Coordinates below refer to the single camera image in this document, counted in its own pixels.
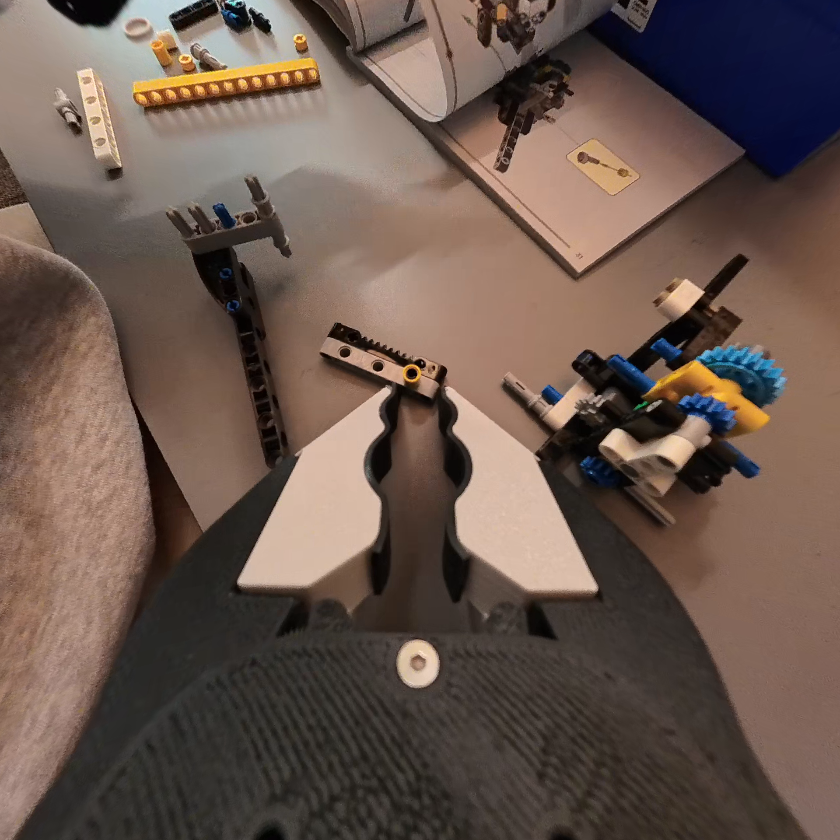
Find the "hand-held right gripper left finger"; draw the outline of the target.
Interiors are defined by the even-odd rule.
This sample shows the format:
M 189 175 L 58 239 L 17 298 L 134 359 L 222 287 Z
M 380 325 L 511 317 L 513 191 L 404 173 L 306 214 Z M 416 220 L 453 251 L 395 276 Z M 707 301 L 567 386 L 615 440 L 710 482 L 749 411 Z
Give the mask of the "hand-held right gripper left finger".
M 240 591 L 337 602 L 349 614 L 383 592 L 391 520 L 382 481 L 400 401 L 396 386 L 383 387 L 300 451 L 238 576 Z

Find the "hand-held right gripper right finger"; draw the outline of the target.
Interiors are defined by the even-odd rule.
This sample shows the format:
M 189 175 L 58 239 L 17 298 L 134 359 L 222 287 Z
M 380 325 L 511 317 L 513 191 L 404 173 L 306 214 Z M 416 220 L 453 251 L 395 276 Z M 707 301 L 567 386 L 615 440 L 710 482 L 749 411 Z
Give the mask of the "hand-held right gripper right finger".
M 453 386 L 439 391 L 437 418 L 455 492 L 442 560 L 450 600 L 487 617 L 503 603 L 595 598 L 599 586 L 535 454 Z

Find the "grey lego gear rack piece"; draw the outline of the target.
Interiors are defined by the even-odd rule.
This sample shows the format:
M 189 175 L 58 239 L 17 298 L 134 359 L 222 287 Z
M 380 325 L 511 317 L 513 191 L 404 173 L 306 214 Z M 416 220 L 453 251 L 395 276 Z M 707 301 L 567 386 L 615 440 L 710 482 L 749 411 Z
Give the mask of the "grey lego gear rack piece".
M 448 374 L 447 367 L 441 363 L 377 342 L 341 322 L 332 325 L 320 354 L 327 361 L 428 403 L 436 400 Z

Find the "short black lego beam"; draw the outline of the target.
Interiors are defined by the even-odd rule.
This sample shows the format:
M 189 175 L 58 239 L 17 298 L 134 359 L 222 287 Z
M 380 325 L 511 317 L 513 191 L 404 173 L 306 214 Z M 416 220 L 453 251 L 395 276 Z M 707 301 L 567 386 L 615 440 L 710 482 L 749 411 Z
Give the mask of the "short black lego beam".
M 170 13 L 168 19 L 174 31 L 182 32 L 218 14 L 219 5 L 217 1 L 191 1 Z

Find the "white lego beam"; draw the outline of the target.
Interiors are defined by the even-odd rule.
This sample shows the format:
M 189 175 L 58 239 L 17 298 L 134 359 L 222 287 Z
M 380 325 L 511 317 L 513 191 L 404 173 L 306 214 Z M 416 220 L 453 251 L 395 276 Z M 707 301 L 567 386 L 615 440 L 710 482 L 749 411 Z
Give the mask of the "white lego beam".
M 123 165 L 102 81 L 92 68 L 79 69 L 77 79 L 94 159 L 106 172 L 120 171 Z

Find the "long yellow lego beam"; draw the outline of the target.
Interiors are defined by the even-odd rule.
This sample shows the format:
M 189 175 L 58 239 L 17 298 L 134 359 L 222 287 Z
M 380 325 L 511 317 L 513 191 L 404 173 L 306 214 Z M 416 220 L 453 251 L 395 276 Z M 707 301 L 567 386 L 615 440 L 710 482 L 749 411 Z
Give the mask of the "long yellow lego beam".
M 320 81 L 317 62 L 304 58 L 136 81 L 132 96 L 143 109 L 159 109 L 181 103 L 239 98 L 252 93 L 309 88 Z

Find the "black beam lego assembly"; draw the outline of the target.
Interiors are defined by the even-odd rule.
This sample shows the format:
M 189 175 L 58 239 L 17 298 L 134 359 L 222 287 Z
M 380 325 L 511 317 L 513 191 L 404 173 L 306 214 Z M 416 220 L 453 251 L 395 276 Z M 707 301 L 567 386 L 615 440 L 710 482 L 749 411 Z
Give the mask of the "black beam lego assembly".
M 266 347 L 266 327 L 255 281 L 239 259 L 236 246 L 268 239 L 285 258 L 291 244 L 277 210 L 256 175 L 245 176 L 253 209 L 232 214 L 223 203 L 213 205 L 210 217 L 197 203 L 187 208 L 189 222 L 176 207 L 166 216 L 190 250 L 205 289 L 226 313 L 233 328 L 253 409 L 259 447 L 266 466 L 290 455 Z

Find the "multicolour lego gearbox assembly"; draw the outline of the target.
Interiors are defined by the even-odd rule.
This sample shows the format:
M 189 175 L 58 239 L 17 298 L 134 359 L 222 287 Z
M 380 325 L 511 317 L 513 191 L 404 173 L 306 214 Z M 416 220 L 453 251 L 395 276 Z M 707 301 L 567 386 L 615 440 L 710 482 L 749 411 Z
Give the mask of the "multicolour lego gearbox assembly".
M 582 351 L 564 393 L 506 373 L 502 386 L 551 432 L 538 460 L 575 460 L 594 486 L 623 492 L 662 526 L 675 522 L 661 502 L 675 484 L 704 495 L 732 472 L 758 476 L 732 440 L 768 424 L 787 380 L 762 346 L 724 343 L 742 320 L 718 298 L 748 262 L 735 255 L 703 287 L 672 280 L 654 300 L 666 325 L 627 357 Z

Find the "lego instruction booklet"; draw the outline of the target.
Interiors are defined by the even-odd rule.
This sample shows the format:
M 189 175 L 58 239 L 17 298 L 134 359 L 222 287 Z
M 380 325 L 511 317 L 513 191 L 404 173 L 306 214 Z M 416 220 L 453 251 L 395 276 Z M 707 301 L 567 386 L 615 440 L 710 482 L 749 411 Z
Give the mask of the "lego instruction booklet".
M 586 33 L 613 2 L 317 5 L 377 90 L 574 277 L 744 155 Z

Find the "person's grey sweatshirt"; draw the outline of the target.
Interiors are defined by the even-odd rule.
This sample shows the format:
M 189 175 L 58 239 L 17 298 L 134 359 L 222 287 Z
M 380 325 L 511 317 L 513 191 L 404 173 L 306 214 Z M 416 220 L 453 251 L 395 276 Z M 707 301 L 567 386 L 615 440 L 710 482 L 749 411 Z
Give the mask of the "person's grey sweatshirt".
M 112 316 L 79 268 L 1 242 L 1 835 L 73 752 L 154 552 Z

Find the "blue box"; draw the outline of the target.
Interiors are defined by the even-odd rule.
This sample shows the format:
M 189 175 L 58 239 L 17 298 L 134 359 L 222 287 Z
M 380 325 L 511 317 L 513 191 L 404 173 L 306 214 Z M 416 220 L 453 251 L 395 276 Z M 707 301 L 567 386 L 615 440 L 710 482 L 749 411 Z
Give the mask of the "blue box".
M 838 1 L 614 2 L 589 31 L 768 175 L 838 137 Z

